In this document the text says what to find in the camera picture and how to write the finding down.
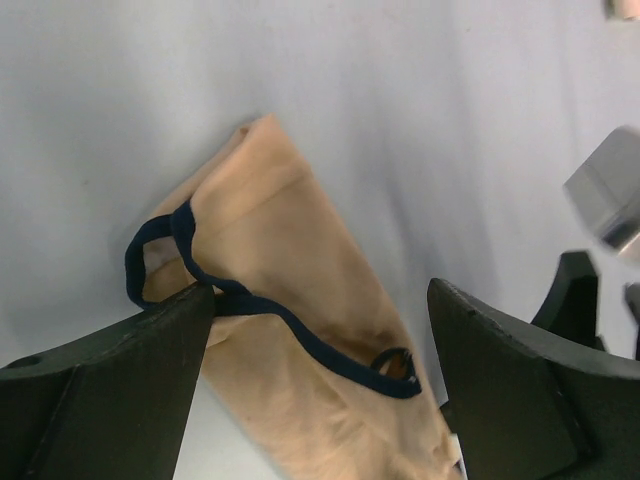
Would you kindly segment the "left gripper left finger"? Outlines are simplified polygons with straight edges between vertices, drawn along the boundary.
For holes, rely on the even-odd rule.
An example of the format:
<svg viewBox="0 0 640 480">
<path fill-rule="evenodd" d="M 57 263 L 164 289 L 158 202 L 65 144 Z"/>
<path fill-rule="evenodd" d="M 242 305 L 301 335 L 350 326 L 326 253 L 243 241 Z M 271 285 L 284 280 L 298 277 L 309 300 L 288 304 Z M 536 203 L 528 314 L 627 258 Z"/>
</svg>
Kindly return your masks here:
<svg viewBox="0 0 640 480">
<path fill-rule="evenodd" d="M 3 367 L 2 478 L 172 478 L 214 312 L 192 286 Z"/>
</svg>

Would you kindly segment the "beige navy-trimmed underwear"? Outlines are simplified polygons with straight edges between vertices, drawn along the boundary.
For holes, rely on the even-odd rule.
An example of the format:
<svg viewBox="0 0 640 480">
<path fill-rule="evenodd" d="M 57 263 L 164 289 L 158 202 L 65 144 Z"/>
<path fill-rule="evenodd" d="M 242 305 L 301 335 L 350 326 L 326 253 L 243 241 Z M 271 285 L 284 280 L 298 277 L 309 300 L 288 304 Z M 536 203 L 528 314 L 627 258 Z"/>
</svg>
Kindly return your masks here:
<svg viewBox="0 0 640 480">
<path fill-rule="evenodd" d="M 241 126 L 156 208 L 125 269 L 142 308 L 213 289 L 203 375 L 288 477 L 459 477 L 398 311 L 275 117 Z"/>
</svg>

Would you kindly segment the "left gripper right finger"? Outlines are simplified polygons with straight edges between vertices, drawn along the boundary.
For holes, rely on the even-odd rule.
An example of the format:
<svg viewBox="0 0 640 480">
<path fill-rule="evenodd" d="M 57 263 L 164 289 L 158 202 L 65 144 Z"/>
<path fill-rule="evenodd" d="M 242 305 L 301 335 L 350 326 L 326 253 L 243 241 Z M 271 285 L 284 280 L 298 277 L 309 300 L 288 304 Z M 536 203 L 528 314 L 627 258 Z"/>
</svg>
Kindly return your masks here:
<svg viewBox="0 0 640 480">
<path fill-rule="evenodd" d="M 639 364 L 434 279 L 429 315 L 471 479 L 636 479 Z"/>
</svg>

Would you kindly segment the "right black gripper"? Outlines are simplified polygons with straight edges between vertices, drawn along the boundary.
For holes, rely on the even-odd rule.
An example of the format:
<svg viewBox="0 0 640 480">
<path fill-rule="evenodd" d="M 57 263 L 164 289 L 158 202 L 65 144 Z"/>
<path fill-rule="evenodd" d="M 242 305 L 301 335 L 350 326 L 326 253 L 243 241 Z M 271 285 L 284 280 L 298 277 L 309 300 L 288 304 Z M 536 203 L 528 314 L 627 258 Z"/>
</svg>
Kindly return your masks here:
<svg viewBox="0 0 640 480">
<path fill-rule="evenodd" d="M 530 325 L 547 333 L 539 357 L 546 350 L 576 347 L 585 352 L 599 352 L 622 359 L 606 348 L 598 330 L 600 275 L 585 250 L 566 251 L 559 257 L 551 287 Z"/>
</svg>

